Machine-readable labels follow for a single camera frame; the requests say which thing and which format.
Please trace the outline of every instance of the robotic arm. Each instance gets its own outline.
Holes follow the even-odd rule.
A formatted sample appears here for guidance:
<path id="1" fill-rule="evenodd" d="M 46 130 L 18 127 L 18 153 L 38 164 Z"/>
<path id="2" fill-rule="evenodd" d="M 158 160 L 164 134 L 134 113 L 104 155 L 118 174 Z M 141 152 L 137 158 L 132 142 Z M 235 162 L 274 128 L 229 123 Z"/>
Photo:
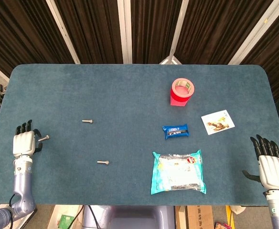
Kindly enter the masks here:
<path id="1" fill-rule="evenodd" d="M 279 229 L 279 147 L 273 141 L 257 135 L 258 141 L 250 138 L 258 160 L 259 176 L 243 174 L 250 180 L 257 181 L 266 188 L 264 195 L 267 199 L 273 229 Z"/>
<path id="2" fill-rule="evenodd" d="M 0 208 L 0 229 L 9 225 L 26 215 L 32 213 L 35 209 L 35 202 L 32 196 L 32 156 L 40 152 L 43 144 L 39 143 L 35 147 L 35 135 L 41 137 L 39 130 L 31 130 L 29 120 L 18 126 L 13 139 L 13 155 L 16 158 L 14 164 L 14 194 L 20 199 L 6 208 Z"/>

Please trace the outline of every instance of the blue snack wrapper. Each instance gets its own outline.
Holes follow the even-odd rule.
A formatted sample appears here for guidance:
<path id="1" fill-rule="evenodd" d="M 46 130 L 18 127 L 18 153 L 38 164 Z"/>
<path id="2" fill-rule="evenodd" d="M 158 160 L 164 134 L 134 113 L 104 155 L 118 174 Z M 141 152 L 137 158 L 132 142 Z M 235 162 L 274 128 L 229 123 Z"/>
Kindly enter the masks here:
<path id="1" fill-rule="evenodd" d="M 186 155 L 153 152 L 151 195 L 163 191 L 194 189 L 206 194 L 201 150 Z"/>
<path id="2" fill-rule="evenodd" d="M 184 125 L 164 125 L 162 129 L 165 133 L 165 139 L 171 137 L 189 136 L 187 124 Z"/>

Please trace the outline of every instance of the robot finger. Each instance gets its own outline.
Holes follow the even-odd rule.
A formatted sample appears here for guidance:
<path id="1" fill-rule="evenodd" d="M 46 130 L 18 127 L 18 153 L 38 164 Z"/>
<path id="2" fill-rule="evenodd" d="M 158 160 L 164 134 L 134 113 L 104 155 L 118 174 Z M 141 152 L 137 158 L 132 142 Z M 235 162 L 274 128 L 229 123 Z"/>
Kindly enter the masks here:
<path id="1" fill-rule="evenodd" d="M 270 142 L 269 142 L 267 139 L 265 139 L 265 138 L 264 138 L 264 142 L 265 142 L 265 144 L 266 144 L 267 154 L 268 154 L 269 156 L 274 156 L 274 155 L 273 155 L 273 151 L 272 151 L 272 147 L 271 147 Z"/>
<path id="2" fill-rule="evenodd" d="M 270 144 L 271 144 L 271 146 L 273 148 L 274 156 L 279 158 L 279 147 L 278 147 L 278 145 L 274 141 L 271 141 Z"/>
<path id="3" fill-rule="evenodd" d="M 260 151 L 259 144 L 258 144 L 257 140 L 256 140 L 254 137 L 250 137 L 250 140 L 251 140 L 252 143 L 253 143 L 254 150 L 255 150 L 255 154 L 256 154 L 256 158 L 257 158 L 257 160 L 258 160 L 258 157 L 262 155 L 262 153 L 261 153 L 261 151 Z"/>
<path id="4" fill-rule="evenodd" d="M 39 143 L 39 145 L 38 145 L 38 147 L 37 147 L 37 148 L 35 148 L 35 151 L 34 151 L 34 153 L 33 153 L 33 154 L 35 154 L 35 153 L 39 153 L 39 152 L 42 150 L 42 147 L 43 147 L 43 143 L 42 143 L 42 142 L 40 142 L 40 143 Z"/>
<path id="5" fill-rule="evenodd" d="M 260 177 L 259 176 L 255 176 L 252 174 L 249 174 L 246 170 L 242 170 L 243 174 L 245 175 L 246 178 L 250 179 L 250 180 L 254 180 L 258 183 L 261 183 L 260 181 Z"/>
<path id="6" fill-rule="evenodd" d="M 26 123 L 21 125 L 21 133 L 25 133 Z"/>
<path id="7" fill-rule="evenodd" d="M 31 123 L 32 123 L 32 120 L 30 119 L 30 120 L 27 122 L 27 125 L 26 125 L 26 132 L 31 131 Z"/>
<path id="8" fill-rule="evenodd" d="M 19 125 L 15 130 L 15 135 L 19 135 L 21 133 L 21 126 Z"/>
<path id="9" fill-rule="evenodd" d="M 263 155 L 267 156 L 268 154 L 267 154 L 267 150 L 266 150 L 266 144 L 265 144 L 263 138 L 259 135 L 256 135 L 256 137 L 258 138 L 259 146 L 260 146 L 260 149 L 261 149 Z"/>
<path id="10" fill-rule="evenodd" d="M 34 135 L 38 135 L 39 137 L 42 137 L 42 135 L 38 129 L 34 129 L 33 132 L 34 132 Z"/>

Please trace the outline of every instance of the card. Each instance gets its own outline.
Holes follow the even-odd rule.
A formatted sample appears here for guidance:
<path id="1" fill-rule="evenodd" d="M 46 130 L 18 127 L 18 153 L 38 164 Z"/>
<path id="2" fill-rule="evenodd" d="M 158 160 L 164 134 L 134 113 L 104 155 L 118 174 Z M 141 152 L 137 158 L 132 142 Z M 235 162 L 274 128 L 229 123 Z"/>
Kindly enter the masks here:
<path id="1" fill-rule="evenodd" d="M 235 127 L 229 113 L 226 110 L 208 114 L 202 116 L 201 118 L 208 135 Z"/>

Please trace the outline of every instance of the roll of tape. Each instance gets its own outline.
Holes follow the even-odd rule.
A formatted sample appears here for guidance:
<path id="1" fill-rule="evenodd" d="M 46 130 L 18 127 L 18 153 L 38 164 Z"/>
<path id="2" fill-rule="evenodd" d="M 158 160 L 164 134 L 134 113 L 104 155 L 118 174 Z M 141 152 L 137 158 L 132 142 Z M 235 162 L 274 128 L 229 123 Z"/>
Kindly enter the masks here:
<path id="1" fill-rule="evenodd" d="M 178 78 L 172 83 L 171 105 L 185 106 L 195 91 L 193 83 L 185 78 Z"/>

